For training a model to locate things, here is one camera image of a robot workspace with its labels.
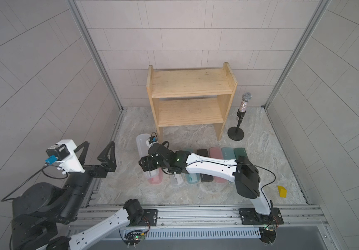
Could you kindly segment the pink pencil case shelf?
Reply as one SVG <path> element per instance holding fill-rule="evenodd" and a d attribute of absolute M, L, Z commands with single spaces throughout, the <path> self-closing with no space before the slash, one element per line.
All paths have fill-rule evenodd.
<path fill-rule="evenodd" d="M 160 184 L 162 182 L 162 180 L 163 180 L 163 172 L 162 172 L 161 169 L 157 169 L 157 170 L 158 170 L 158 174 L 156 176 L 148 179 L 148 182 L 150 184 L 155 185 L 155 184 Z"/>
<path fill-rule="evenodd" d="M 224 159 L 223 154 L 222 154 L 222 150 L 219 147 L 210 148 L 209 149 L 209 155 L 210 155 L 210 158 Z M 214 176 L 214 181 L 216 183 L 227 183 L 227 180 L 225 180 L 223 178 L 216 177 L 216 176 Z"/>

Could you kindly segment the blue-grey pencil case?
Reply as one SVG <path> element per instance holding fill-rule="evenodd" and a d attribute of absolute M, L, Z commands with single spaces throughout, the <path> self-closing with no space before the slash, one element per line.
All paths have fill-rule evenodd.
<path fill-rule="evenodd" d="M 230 147 L 223 147 L 221 148 L 223 159 L 230 160 L 230 159 L 236 159 L 234 149 Z"/>

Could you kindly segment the dark green pencil case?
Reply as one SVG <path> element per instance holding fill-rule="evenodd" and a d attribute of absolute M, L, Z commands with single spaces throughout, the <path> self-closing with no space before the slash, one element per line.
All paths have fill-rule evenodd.
<path fill-rule="evenodd" d="M 234 154 L 235 154 L 236 159 L 238 159 L 240 157 L 245 157 L 248 159 L 247 152 L 246 152 L 245 148 L 243 148 L 243 147 L 234 148 Z"/>

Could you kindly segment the light teal pencil case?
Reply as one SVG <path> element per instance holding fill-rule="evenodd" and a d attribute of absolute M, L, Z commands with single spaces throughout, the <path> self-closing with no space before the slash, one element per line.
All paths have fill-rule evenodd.
<path fill-rule="evenodd" d="M 187 183 L 196 184 L 200 181 L 200 174 L 185 174 Z"/>

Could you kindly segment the frosted white pencil case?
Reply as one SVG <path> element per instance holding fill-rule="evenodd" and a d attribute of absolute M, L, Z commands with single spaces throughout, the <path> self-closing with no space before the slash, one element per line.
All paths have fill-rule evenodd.
<path fill-rule="evenodd" d="M 148 150 L 150 148 L 150 144 L 148 142 L 149 138 L 150 138 L 150 134 L 148 133 L 140 134 L 136 137 L 136 144 L 140 158 L 148 156 Z M 156 177 L 158 174 L 159 174 L 158 169 L 147 170 L 146 172 L 144 172 L 144 177 L 147 179 L 151 179 Z"/>

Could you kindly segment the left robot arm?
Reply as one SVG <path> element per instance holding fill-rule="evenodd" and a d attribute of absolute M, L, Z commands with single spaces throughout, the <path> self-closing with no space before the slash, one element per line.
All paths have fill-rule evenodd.
<path fill-rule="evenodd" d="M 44 168 L 57 167 L 68 179 L 64 187 L 37 183 L 11 200 L 11 250 L 87 250 L 112 232 L 137 226 L 143 220 L 142 206 L 131 199 L 112 216 L 79 234 L 57 235 L 58 224 L 76 221 L 92 181 L 105 178 L 117 168 L 113 141 L 97 157 L 99 165 L 85 164 L 89 145 L 88 141 L 76 145 L 73 140 L 61 140 L 46 150 Z"/>

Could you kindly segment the black pencil case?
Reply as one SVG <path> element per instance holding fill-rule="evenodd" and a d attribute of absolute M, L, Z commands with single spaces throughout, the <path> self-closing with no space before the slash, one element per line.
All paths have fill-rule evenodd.
<path fill-rule="evenodd" d="M 196 154 L 204 157 L 209 157 L 209 152 L 207 149 L 199 149 L 196 151 Z M 211 175 L 200 174 L 200 180 L 202 183 L 213 182 L 214 177 Z"/>

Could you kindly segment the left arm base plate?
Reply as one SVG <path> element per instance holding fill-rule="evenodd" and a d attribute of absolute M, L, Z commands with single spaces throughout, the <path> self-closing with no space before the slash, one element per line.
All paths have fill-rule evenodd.
<path fill-rule="evenodd" d="M 147 227 L 147 222 L 149 222 L 149 225 L 151 227 L 155 227 L 157 225 L 157 219 L 158 219 L 158 210 L 157 209 L 145 209 L 144 216 L 141 219 L 138 226 Z"/>

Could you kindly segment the pink pencil case top shelf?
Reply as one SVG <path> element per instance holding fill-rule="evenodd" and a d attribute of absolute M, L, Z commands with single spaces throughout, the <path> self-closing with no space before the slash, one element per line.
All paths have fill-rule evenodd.
<path fill-rule="evenodd" d="M 156 176 L 148 179 L 148 182 L 150 184 L 155 185 L 155 184 L 160 184 L 162 182 L 162 180 L 163 180 L 163 172 L 162 172 L 161 169 L 157 169 L 157 170 L 158 170 L 158 174 Z"/>

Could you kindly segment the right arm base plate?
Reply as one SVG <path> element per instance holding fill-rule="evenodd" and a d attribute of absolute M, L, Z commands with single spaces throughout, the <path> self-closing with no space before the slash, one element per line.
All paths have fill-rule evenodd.
<path fill-rule="evenodd" d="M 242 224 L 245 225 L 283 225 L 284 220 L 282 218 L 279 208 L 272 208 L 270 215 L 261 215 L 255 211 L 254 208 L 240 208 L 239 215 L 241 216 Z"/>

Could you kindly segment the white translucent pencil case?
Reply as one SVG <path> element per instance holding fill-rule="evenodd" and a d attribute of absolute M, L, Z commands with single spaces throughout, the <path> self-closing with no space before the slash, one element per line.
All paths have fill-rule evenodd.
<path fill-rule="evenodd" d="M 174 188 L 181 187 L 185 184 L 185 179 L 182 174 L 170 175 L 170 184 Z"/>

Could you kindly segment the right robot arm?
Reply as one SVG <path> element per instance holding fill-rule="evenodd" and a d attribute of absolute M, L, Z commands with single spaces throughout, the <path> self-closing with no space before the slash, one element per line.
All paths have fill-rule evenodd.
<path fill-rule="evenodd" d="M 161 168 L 171 175 L 204 174 L 225 179 L 235 183 L 240 196 L 251 200 L 256 213 L 263 216 L 272 213 L 272 202 L 262 189 L 257 166 L 246 157 L 227 160 L 209 158 L 189 151 L 173 152 L 162 144 L 154 143 L 148 155 L 138 163 L 144 172 Z"/>

